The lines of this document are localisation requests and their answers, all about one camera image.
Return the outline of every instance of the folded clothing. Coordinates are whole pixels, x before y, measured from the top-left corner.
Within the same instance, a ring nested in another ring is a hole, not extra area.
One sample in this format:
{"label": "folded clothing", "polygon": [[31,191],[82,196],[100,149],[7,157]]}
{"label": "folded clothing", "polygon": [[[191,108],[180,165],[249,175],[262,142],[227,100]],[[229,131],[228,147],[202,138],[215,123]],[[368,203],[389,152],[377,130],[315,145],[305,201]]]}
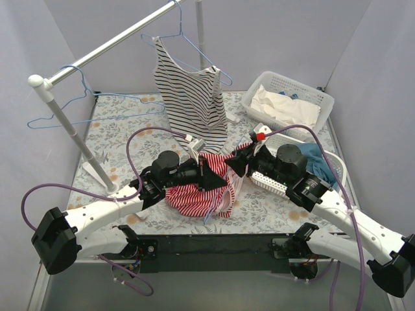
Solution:
{"label": "folded clothing", "polygon": [[313,128],[316,125],[320,106],[287,95],[268,92],[261,84],[252,98],[251,108],[266,113],[287,125],[301,124]]}
{"label": "folded clothing", "polygon": [[[238,148],[244,148],[249,143],[242,144]],[[240,178],[224,162],[234,154],[218,155],[199,153],[207,160],[212,171],[225,178],[227,185],[211,191],[199,191],[195,185],[177,186],[166,190],[165,201],[171,207],[176,208],[180,214],[191,217],[203,217],[211,209],[212,214],[229,218],[232,207],[241,189],[243,178]]]}
{"label": "folded clothing", "polygon": [[322,152],[315,143],[297,144],[303,156],[307,158],[307,171],[329,183],[335,190],[339,190],[338,183]]}

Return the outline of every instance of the red striped cloth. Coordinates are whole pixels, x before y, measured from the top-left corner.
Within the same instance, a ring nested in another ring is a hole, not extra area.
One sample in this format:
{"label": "red striped cloth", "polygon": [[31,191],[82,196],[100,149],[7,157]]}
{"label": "red striped cloth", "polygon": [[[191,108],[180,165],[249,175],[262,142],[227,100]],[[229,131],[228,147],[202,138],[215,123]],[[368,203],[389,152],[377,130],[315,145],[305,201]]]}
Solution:
{"label": "red striped cloth", "polygon": [[[243,148],[250,143],[245,143],[239,146]],[[218,174],[220,177],[224,177],[228,171],[228,166],[224,162],[226,159],[233,156],[230,155],[218,155],[218,154],[205,154],[200,153],[207,159],[212,171]],[[180,212],[184,216],[190,217],[203,217],[209,211],[209,208],[214,206],[218,216],[229,218],[232,213],[232,207],[235,203],[237,193],[242,184],[242,178],[236,175],[233,170],[230,170],[226,176],[228,185],[211,191],[199,191],[195,185],[177,186],[167,189],[165,201]]]}

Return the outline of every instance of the hanger hook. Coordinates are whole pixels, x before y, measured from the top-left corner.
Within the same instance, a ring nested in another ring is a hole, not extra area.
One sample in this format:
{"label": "hanger hook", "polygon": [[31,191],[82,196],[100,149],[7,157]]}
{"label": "hanger hook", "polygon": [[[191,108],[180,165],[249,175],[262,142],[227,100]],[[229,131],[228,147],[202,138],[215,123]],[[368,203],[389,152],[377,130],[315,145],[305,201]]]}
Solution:
{"label": "hanger hook", "polygon": [[182,6],[180,5],[179,2],[177,2],[177,0],[169,0],[168,2],[170,2],[170,1],[174,1],[180,9],[180,32],[179,32],[179,34],[183,34],[183,30],[182,30]]}

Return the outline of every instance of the white pipe joint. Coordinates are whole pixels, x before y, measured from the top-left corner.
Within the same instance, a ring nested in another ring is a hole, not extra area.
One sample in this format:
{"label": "white pipe joint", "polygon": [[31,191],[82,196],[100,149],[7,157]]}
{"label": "white pipe joint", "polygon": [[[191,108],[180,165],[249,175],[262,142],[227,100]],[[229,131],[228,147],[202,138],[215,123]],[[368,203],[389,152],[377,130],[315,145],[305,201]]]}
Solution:
{"label": "white pipe joint", "polygon": [[27,82],[33,87],[44,103],[51,102],[54,99],[53,94],[50,92],[53,85],[48,79],[44,79],[40,75],[31,75],[29,79],[27,79]]}

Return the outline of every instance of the tabletop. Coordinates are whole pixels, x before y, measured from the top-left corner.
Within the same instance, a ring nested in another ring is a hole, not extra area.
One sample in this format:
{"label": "tabletop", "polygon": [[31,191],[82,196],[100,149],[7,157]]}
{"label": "tabletop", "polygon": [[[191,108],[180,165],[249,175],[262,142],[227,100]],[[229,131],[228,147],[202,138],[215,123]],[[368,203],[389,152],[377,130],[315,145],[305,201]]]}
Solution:
{"label": "tabletop", "polygon": [[[241,137],[253,129],[258,122],[250,119],[243,107],[243,92],[224,92],[224,103],[227,111],[241,118],[237,124],[228,126],[228,141],[224,152],[234,149]],[[160,95],[138,95],[146,103],[160,100]],[[94,119],[86,136],[86,144],[95,154],[110,179],[120,187],[135,179],[134,173],[126,158],[125,144],[136,130],[149,126],[169,127],[169,121],[161,107],[153,103],[143,104],[136,98],[100,96],[95,106]],[[102,120],[113,116],[154,113],[138,117],[113,120]],[[325,125],[318,133],[325,150],[335,152],[330,132]],[[181,158],[187,159],[187,152],[177,143],[174,137],[159,130],[146,130],[133,140],[130,153],[133,162],[140,172],[149,166],[158,154],[164,150],[174,150]],[[82,167],[78,166],[73,186],[96,194],[104,194],[103,187],[98,184]],[[68,209],[76,209],[93,202],[89,196],[72,192]],[[203,218],[182,216],[176,209],[164,201],[149,208],[150,214],[140,219],[136,214],[128,215],[102,229],[110,229],[113,225],[128,224],[138,235],[197,235],[197,234],[261,234],[261,233],[293,233],[305,222],[311,222],[332,232],[339,232],[327,220],[308,213],[292,202],[254,185],[245,178],[241,191],[233,207],[230,218],[211,216],[206,224]]]}

